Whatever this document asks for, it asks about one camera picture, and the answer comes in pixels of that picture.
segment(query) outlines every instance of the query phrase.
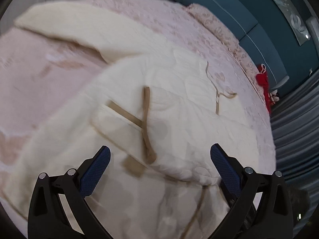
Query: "blue textured gripper pad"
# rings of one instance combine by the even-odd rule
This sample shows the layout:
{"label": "blue textured gripper pad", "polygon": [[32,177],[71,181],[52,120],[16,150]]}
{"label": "blue textured gripper pad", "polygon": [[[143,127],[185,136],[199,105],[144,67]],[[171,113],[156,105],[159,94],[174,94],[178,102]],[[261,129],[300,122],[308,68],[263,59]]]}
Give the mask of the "blue textured gripper pad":
{"label": "blue textured gripper pad", "polygon": [[241,192],[240,178],[223,153],[215,145],[211,147],[211,159],[225,183],[227,190],[236,197],[239,197]]}
{"label": "blue textured gripper pad", "polygon": [[82,198],[93,193],[110,160],[111,151],[105,147],[81,178],[79,192]]}

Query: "teal upholstered panel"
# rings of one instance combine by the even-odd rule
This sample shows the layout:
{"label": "teal upholstered panel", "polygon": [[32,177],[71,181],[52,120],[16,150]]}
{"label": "teal upholstered panel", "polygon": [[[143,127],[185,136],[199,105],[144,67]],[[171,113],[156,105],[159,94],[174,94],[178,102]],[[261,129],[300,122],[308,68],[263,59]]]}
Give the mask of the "teal upholstered panel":
{"label": "teal upholstered panel", "polygon": [[[281,95],[293,91],[319,66],[315,44],[311,40],[299,46],[296,37],[282,12],[273,0],[239,0],[256,18],[274,44],[290,77],[280,89]],[[309,11],[302,0],[292,0],[304,21]]]}
{"label": "teal upholstered panel", "polygon": [[198,3],[213,12],[236,36],[243,38],[258,22],[238,0],[182,0],[183,5]]}

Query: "tan string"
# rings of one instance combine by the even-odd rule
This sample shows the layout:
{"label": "tan string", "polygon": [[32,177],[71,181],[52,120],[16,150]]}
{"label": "tan string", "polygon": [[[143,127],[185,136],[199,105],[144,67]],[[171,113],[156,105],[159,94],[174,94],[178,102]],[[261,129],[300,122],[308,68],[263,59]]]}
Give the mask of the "tan string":
{"label": "tan string", "polygon": [[226,97],[227,99],[232,99],[232,98],[235,98],[235,96],[237,95],[237,93],[229,93],[229,95],[226,95],[226,94],[224,94],[224,93],[221,93],[221,92],[218,91],[218,88],[217,88],[217,86],[213,83],[213,81],[212,81],[211,79],[209,79],[209,80],[210,80],[210,82],[212,83],[212,85],[213,85],[213,86],[215,87],[215,89],[216,89],[216,110],[215,110],[215,113],[216,113],[217,115],[219,115],[219,99],[220,99],[220,96],[222,95],[222,96]]}
{"label": "tan string", "polygon": [[187,224],[187,226],[185,227],[183,233],[181,234],[181,237],[180,239],[185,239],[186,238],[186,235],[189,231],[189,229],[191,228],[192,224],[194,223],[195,219],[197,218],[197,215],[201,209],[201,206],[203,204],[203,201],[204,201],[204,197],[205,197],[205,192],[207,190],[208,186],[202,186],[202,193],[200,195],[200,199],[199,199],[199,202],[197,204],[197,207],[196,207],[196,210],[192,216],[192,218],[190,219],[189,223]]}

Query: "pink pillow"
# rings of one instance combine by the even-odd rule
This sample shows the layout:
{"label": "pink pillow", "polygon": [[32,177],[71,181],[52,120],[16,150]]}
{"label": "pink pillow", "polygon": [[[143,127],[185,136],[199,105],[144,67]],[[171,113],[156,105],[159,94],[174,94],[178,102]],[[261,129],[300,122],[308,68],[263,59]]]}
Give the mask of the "pink pillow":
{"label": "pink pillow", "polygon": [[187,7],[187,12],[214,34],[227,47],[229,52],[234,53],[239,44],[238,39],[210,10],[193,3]]}
{"label": "pink pillow", "polygon": [[263,99],[264,90],[260,85],[258,85],[256,80],[256,75],[259,74],[259,71],[248,53],[240,45],[238,45],[233,55],[235,60],[240,64],[250,83],[255,87],[258,95]]}

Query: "beige strap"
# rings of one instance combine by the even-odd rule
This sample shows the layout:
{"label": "beige strap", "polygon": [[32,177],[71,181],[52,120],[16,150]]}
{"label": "beige strap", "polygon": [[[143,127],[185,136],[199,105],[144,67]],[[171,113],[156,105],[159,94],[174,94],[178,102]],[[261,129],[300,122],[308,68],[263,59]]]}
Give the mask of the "beige strap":
{"label": "beige strap", "polygon": [[112,110],[114,110],[115,112],[123,116],[124,118],[128,119],[129,121],[133,122],[134,124],[142,128],[142,135],[143,135],[143,139],[144,139],[144,143],[146,147],[146,150],[144,152],[144,161],[147,164],[154,163],[157,158],[157,155],[151,146],[151,142],[147,134],[147,115],[150,108],[150,96],[151,96],[150,88],[144,87],[143,89],[143,114],[144,114],[143,120],[139,120],[134,115],[130,114],[129,112],[121,108],[119,105],[117,105],[113,101],[110,101],[107,105],[109,108],[111,108]]}
{"label": "beige strap", "polygon": [[212,84],[216,89],[216,114],[219,115],[219,98],[220,98],[220,96],[222,95],[222,96],[226,97],[227,99],[232,99],[232,98],[235,98],[237,93],[230,93],[229,95],[226,95],[224,93],[219,92],[217,86],[213,82],[212,82]]}
{"label": "beige strap", "polygon": [[115,102],[110,101],[109,104],[107,105],[109,108],[123,116],[124,118],[128,119],[130,122],[133,122],[135,125],[139,126],[142,128],[142,121],[133,116],[131,113],[127,112],[123,108],[121,108],[119,105],[117,105]]}
{"label": "beige strap", "polygon": [[142,134],[143,134],[143,138],[144,138],[144,143],[145,143],[145,147],[146,147],[146,153],[145,153],[145,162],[147,164],[152,164],[155,162],[157,155],[154,152],[152,146],[151,146],[151,142],[148,138],[148,134],[147,134],[147,115],[148,115],[148,111],[150,108],[150,96],[151,96],[151,91],[150,88],[145,86],[144,87],[144,96],[143,96],[143,121],[142,121]]}

